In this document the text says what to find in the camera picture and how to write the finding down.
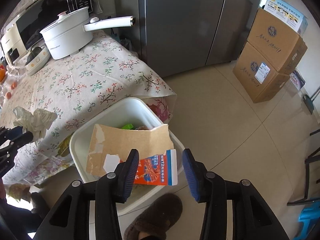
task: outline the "floral tablecloth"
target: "floral tablecloth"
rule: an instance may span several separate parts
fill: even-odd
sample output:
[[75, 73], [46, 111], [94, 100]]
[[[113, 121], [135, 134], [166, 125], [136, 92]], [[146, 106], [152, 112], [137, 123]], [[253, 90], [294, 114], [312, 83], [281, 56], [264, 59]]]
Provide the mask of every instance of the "floral tablecloth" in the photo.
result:
[[32, 143], [18, 151], [4, 184], [34, 185], [72, 165], [68, 147], [72, 133], [125, 97], [144, 99], [163, 121], [171, 117], [176, 99], [154, 71], [103, 31], [94, 33], [78, 54], [51, 58], [33, 76], [25, 75], [3, 105], [0, 126], [13, 127], [16, 106], [32, 113], [46, 109], [58, 118], [38, 147]]

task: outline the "blue logo on cardboard box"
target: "blue logo on cardboard box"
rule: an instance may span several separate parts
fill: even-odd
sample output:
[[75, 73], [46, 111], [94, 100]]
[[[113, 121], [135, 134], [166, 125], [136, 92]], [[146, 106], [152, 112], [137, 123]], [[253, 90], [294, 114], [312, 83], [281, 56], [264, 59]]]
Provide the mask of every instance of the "blue logo on cardboard box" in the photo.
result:
[[277, 30], [273, 26], [268, 27], [268, 33], [271, 37], [275, 37], [277, 35]]
[[253, 72], [257, 72], [259, 68], [258, 63], [256, 63], [255, 61], [251, 62], [250, 68]]

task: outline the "white trash bin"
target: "white trash bin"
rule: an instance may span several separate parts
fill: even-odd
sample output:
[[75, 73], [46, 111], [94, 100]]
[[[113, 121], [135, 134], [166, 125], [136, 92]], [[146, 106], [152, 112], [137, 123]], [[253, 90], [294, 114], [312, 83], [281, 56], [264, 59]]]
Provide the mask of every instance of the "white trash bin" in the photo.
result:
[[[149, 129], [163, 124], [163, 122], [142, 100], [132, 97], [120, 100], [89, 120], [72, 135], [69, 146], [72, 158], [83, 182], [91, 182], [99, 179], [99, 177], [93, 176], [87, 173], [85, 170], [91, 136], [96, 123], [116, 128], [121, 128], [128, 123], [132, 123], [134, 127], [145, 125]], [[179, 179], [181, 178], [179, 174], [183, 171], [181, 156], [184, 146], [172, 132], [169, 131], [169, 134], [177, 152]], [[163, 194], [171, 191], [164, 190], [165, 187], [176, 189], [175, 191], [179, 190], [180, 188], [186, 186], [185, 178], [183, 178], [182, 181], [183, 185], [181, 185], [181, 183], [178, 181], [177, 186], [152, 186], [135, 184], [131, 196], [128, 198], [127, 202], [125, 204], [117, 204], [118, 216], [127, 214], [128, 212], [137, 209], [138, 206], [143, 206], [144, 203], [145, 206], [150, 204], [150, 201], [153, 201], [155, 196], [158, 197], [162, 195], [160, 191], [163, 191]]]

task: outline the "pot lid knob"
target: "pot lid knob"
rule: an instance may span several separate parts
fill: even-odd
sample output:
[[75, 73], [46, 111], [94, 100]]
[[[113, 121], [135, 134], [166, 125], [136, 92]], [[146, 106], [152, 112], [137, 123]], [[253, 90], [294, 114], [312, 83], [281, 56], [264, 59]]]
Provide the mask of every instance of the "pot lid knob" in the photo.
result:
[[58, 14], [58, 20], [61, 20], [62, 18], [64, 18], [64, 17], [66, 17], [67, 16], [67, 11], [64, 11], [64, 12], [62, 12], [62, 13], [59, 13]]
[[93, 17], [93, 18], [90, 19], [90, 23], [95, 23], [97, 21], [99, 21], [98, 17]]

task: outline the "crumpled tissue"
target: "crumpled tissue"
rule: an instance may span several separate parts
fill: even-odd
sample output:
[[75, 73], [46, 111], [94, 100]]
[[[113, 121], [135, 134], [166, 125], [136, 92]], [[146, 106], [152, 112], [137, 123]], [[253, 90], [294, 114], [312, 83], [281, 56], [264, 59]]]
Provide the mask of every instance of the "crumpled tissue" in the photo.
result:
[[51, 127], [54, 120], [57, 119], [57, 114], [38, 108], [33, 114], [23, 107], [17, 106], [13, 110], [17, 120], [13, 122], [14, 126], [22, 126], [22, 132], [32, 132], [33, 142], [38, 146], [41, 140], [45, 137], [45, 133]]

